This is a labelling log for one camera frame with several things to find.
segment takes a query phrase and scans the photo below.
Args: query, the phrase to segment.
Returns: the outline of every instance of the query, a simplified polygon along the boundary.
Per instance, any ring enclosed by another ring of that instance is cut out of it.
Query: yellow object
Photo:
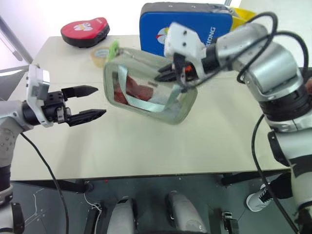
[[[235,28],[237,28],[238,26],[246,23],[248,20],[256,15],[255,12],[234,7],[231,8],[231,13],[233,18],[231,31],[235,30]]]
[[[97,67],[104,67],[106,61],[108,60],[109,56],[109,47],[97,47],[91,52],[91,58],[93,63]]]

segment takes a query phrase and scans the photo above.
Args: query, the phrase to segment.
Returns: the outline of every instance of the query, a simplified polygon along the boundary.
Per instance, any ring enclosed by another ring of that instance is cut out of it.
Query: white wire
[[[98,213],[97,221],[96,221],[96,226],[95,226],[95,228],[94,228],[94,234],[97,234],[98,220],[99,220],[99,217],[101,216],[101,214],[102,214],[102,211],[100,211],[100,212]]]
[[[90,203],[90,202],[87,200],[86,194],[85,194],[85,193],[83,194],[83,196],[84,196],[84,199],[86,200],[86,202],[87,202],[90,206],[93,206],[93,207],[97,208],[97,210],[100,211],[100,212],[102,211],[102,209],[101,209],[100,207],[98,207],[96,204],[92,204],[92,203]]]
[[[37,215],[37,199],[36,199],[36,195],[35,195],[35,194],[33,194],[33,196],[34,196],[34,199],[35,199],[35,213],[34,213],[32,216],[30,216],[28,219],[26,219],[26,220],[25,220],[25,223],[27,223],[27,221],[28,221],[29,219],[31,219],[32,217],[34,217],[35,215]]]

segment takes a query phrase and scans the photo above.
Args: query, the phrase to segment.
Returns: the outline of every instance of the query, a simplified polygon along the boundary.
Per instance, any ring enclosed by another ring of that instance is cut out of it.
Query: white sneaker
[[[265,184],[260,187],[260,191],[255,194],[250,194],[246,199],[246,204],[252,212],[259,212],[266,208],[272,201],[271,195]]]

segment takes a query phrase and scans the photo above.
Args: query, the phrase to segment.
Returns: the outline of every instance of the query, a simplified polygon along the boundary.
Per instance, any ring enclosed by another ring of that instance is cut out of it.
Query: white table
[[[123,47],[140,48],[138,36],[108,36]],[[36,126],[26,132],[58,179],[255,171],[251,135],[261,110],[249,90],[236,82],[236,72],[222,73],[198,90],[197,99],[179,125],[117,108],[104,96],[102,69],[94,66],[93,48],[79,49],[61,37],[50,37],[34,63],[50,72],[49,91],[88,84],[98,91],[72,98],[72,113],[107,109],[101,118],[79,126]],[[25,99],[23,79],[11,99]],[[275,161],[263,122],[256,152],[263,170],[285,169]],[[12,180],[51,179],[33,148],[22,137],[16,143]]]

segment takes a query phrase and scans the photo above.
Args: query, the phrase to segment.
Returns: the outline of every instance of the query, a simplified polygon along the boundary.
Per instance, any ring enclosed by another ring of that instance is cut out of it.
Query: tape roll
[[[98,47],[91,53],[91,58],[95,66],[104,67],[109,56],[109,47]]]

